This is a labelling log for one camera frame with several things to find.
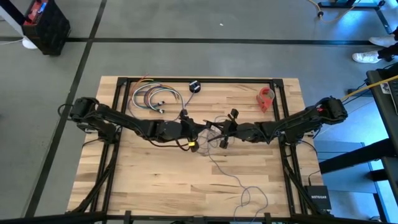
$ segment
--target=concrete floor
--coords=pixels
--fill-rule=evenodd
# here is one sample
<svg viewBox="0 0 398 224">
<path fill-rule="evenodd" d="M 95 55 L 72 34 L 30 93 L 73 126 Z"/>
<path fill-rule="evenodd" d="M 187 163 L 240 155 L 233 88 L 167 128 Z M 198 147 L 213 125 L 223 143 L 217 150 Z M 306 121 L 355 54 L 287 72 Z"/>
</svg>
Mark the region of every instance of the concrete floor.
<svg viewBox="0 0 398 224">
<path fill-rule="evenodd" d="M 30 0 L 13 2 L 25 11 Z M 56 2 L 70 19 L 71 36 L 88 37 L 101 0 Z M 386 11 L 391 24 L 397 23 L 392 16 L 397 9 L 390 4 Z M 342 12 L 325 10 L 325 18 Z M 331 24 L 315 16 L 315 8 L 305 0 L 114 0 L 106 3 L 96 37 L 367 40 L 386 35 L 373 10 L 353 10 Z M 17 33 L 0 22 L 0 36 Z M 24 213 L 57 125 L 57 107 L 65 102 L 85 46 L 67 43 L 61 56 L 47 57 L 21 44 L 0 45 L 0 219 Z M 352 53 L 377 49 L 370 45 L 94 43 L 76 97 L 95 96 L 103 75 L 296 77 L 305 103 L 311 105 L 324 96 L 343 96 L 346 89 L 362 84 L 366 71 L 386 66 L 386 62 L 359 64 L 351 59 Z M 349 119 L 324 127 L 318 139 L 371 144 L 385 138 L 377 108 L 370 102 L 360 98 L 350 103 Z M 84 134 L 67 123 L 36 215 L 65 211 L 83 141 Z"/>
</svg>

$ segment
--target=desk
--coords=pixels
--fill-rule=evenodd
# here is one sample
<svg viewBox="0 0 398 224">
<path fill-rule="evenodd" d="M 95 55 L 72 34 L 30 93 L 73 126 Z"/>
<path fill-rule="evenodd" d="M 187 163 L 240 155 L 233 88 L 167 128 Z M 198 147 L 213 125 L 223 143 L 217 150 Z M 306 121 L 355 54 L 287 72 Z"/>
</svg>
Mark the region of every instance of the desk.
<svg viewBox="0 0 398 224">
<path fill-rule="evenodd" d="M 377 71 L 368 71 L 366 75 L 370 83 L 382 80 Z M 391 96 L 385 95 L 379 86 L 372 88 L 371 91 L 389 138 L 323 161 L 320 163 L 320 168 L 322 174 L 325 174 L 356 164 L 381 159 L 384 169 L 372 171 L 369 176 L 374 181 L 388 179 L 396 202 L 398 203 L 398 115 L 396 115 Z"/>
<path fill-rule="evenodd" d="M 212 78 L 205 79 L 207 82 L 202 82 L 201 92 L 194 95 L 187 106 L 188 115 L 195 122 L 200 123 L 203 119 L 213 121 L 217 116 L 227 115 L 232 108 L 239 111 L 238 123 L 275 119 L 273 108 L 261 113 L 257 105 L 255 96 L 266 86 L 263 83 L 247 83 L 243 81 L 249 79 L 236 78 L 236 83 L 229 82 L 228 78 L 224 78 L 227 83 L 213 83 Z M 96 96 L 99 102 L 112 105 L 117 82 L 118 77 L 101 78 Z M 304 103 L 298 79 L 285 78 L 283 83 L 289 113 L 303 110 Z M 174 87 L 185 99 L 191 94 L 188 82 L 165 84 Z M 124 88 L 125 85 L 121 87 L 118 110 L 122 107 Z M 276 91 L 276 98 L 280 117 L 283 118 L 279 89 Z M 181 110 L 181 104 L 176 103 L 168 93 L 156 95 L 153 102 L 161 100 L 166 102 L 162 106 L 165 114 L 137 109 L 135 106 L 131 108 L 138 118 L 175 119 Z M 86 141 L 96 138 L 95 134 L 89 134 Z M 304 140 L 313 144 L 311 138 Z M 88 144 L 83 148 L 68 210 L 73 210 L 94 186 L 102 148 L 102 142 Z M 263 217 L 263 213 L 267 212 L 271 217 L 290 217 L 278 140 L 273 140 L 269 145 L 230 140 L 228 149 L 212 149 L 211 154 L 226 173 L 238 176 L 243 185 L 255 185 L 264 191 L 269 206 L 259 216 Z M 319 170 L 317 156 L 310 146 L 299 144 L 297 158 L 301 178 L 306 184 L 308 175 Z M 319 173 L 311 178 L 313 184 L 322 184 Z M 298 193 L 294 185 L 292 188 L 295 211 L 299 212 Z M 184 152 L 174 147 L 154 147 L 136 136 L 133 131 L 124 128 L 107 211 L 109 215 L 124 215 L 126 210 L 130 210 L 133 215 L 147 216 L 232 217 L 235 207 L 239 205 L 242 191 L 237 181 L 222 175 L 207 156 Z M 251 193 L 251 204 L 238 210 L 237 217 L 253 217 L 255 212 L 265 205 L 263 195 L 255 190 L 251 190 Z M 99 203 L 103 202 L 103 195 L 104 190 L 99 194 Z"/>
</svg>

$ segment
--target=robotic arm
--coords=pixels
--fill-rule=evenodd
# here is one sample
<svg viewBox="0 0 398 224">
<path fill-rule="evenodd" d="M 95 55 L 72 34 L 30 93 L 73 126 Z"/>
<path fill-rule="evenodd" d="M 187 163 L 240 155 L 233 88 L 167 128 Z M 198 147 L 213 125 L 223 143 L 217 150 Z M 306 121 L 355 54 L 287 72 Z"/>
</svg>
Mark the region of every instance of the robotic arm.
<svg viewBox="0 0 398 224">
<path fill-rule="evenodd" d="M 112 110 L 107 105 L 101 104 L 95 98 L 79 98 L 76 100 L 69 114 L 72 121 L 78 123 L 80 129 L 95 129 L 98 137 L 104 142 L 116 141 L 117 127 L 122 126 L 133 130 L 138 136 L 155 142 L 175 141 L 177 146 L 184 151 L 196 152 L 199 148 L 198 135 L 212 126 L 218 128 L 221 134 L 213 139 L 223 138 L 220 147 L 228 147 L 228 138 L 236 137 L 251 143 L 270 143 L 275 137 L 282 136 L 287 144 L 296 144 L 309 131 L 318 130 L 322 124 L 338 124 L 343 122 L 348 114 L 340 100 L 328 97 L 320 100 L 313 106 L 293 114 L 280 121 L 264 121 L 255 123 L 238 124 L 236 118 L 239 112 L 232 109 L 228 115 L 229 120 L 221 123 L 206 121 L 206 124 L 197 124 L 188 117 L 186 110 L 180 112 L 180 122 L 165 121 L 162 119 L 137 119 L 132 116 Z M 179 139 L 188 140 L 188 149 L 184 149 Z"/>
</svg>

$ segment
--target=shoe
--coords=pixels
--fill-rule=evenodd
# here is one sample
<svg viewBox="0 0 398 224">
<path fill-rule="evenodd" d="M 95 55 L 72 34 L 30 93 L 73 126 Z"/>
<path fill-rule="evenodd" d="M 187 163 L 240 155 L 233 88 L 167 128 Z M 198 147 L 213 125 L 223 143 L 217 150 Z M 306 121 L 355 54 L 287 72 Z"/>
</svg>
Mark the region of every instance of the shoe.
<svg viewBox="0 0 398 224">
<path fill-rule="evenodd" d="M 370 43 L 374 44 L 374 45 L 378 45 L 381 47 L 390 47 L 396 43 L 398 43 L 398 41 L 396 41 L 394 39 L 393 35 L 390 36 L 385 36 L 385 37 L 371 37 L 369 38 Z"/>
<path fill-rule="evenodd" d="M 365 53 L 353 54 L 353 59 L 359 63 L 378 63 L 381 59 L 378 58 L 379 53 L 377 50 Z"/>
</svg>

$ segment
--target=wooden table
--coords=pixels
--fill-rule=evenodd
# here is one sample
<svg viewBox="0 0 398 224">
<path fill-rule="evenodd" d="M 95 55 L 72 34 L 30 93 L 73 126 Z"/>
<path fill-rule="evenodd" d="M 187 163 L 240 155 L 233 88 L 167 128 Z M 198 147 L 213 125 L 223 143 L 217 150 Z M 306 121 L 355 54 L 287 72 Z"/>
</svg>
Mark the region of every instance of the wooden table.
<svg viewBox="0 0 398 224">
<path fill-rule="evenodd" d="M 96 96 L 101 103 L 111 106 L 117 79 L 102 77 Z M 174 87 L 185 99 L 191 94 L 188 83 L 165 84 Z M 303 110 L 298 79 L 285 78 L 284 84 L 290 114 Z M 239 111 L 238 123 L 274 120 L 272 108 L 261 113 L 256 103 L 255 96 L 262 87 L 264 84 L 259 83 L 204 83 L 201 92 L 194 95 L 187 106 L 188 115 L 201 123 L 204 119 L 213 121 L 217 116 L 225 116 L 231 108 L 236 108 Z M 123 91 L 119 97 L 119 110 Z M 276 97 L 280 117 L 283 118 L 278 91 Z M 161 100 L 166 102 L 162 106 L 165 114 L 133 105 L 131 109 L 136 117 L 142 119 L 175 119 L 181 110 L 180 102 L 176 103 L 170 93 L 156 95 L 153 102 Z M 95 134 L 88 134 L 86 141 L 96 138 Z M 305 140 L 313 144 L 311 138 Z M 83 148 L 68 210 L 75 208 L 94 186 L 102 147 L 102 142 L 94 142 Z M 260 216 L 269 212 L 272 217 L 290 217 L 276 139 L 269 145 L 231 139 L 227 149 L 211 149 L 210 152 L 223 171 L 239 177 L 245 186 L 258 186 L 264 191 L 269 206 L 259 213 Z M 297 146 L 297 156 L 302 180 L 306 184 L 308 175 L 319 170 L 317 156 L 306 144 Z M 313 184 L 322 184 L 319 173 L 312 175 L 311 180 Z M 293 184 L 292 188 L 296 211 L 300 211 Z M 124 128 L 108 214 L 124 215 L 125 210 L 131 210 L 134 215 L 232 217 L 240 203 L 242 191 L 236 179 L 223 175 L 208 156 L 184 152 L 176 147 L 154 147 Z M 257 210 L 264 207 L 264 196 L 256 189 L 250 192 L 251 203 L 240 208 L 236 212 L 237 217 L 253 217 Z M 102 198 L 103 191 L 99 196 L 100 203 Z"/>
</svg>

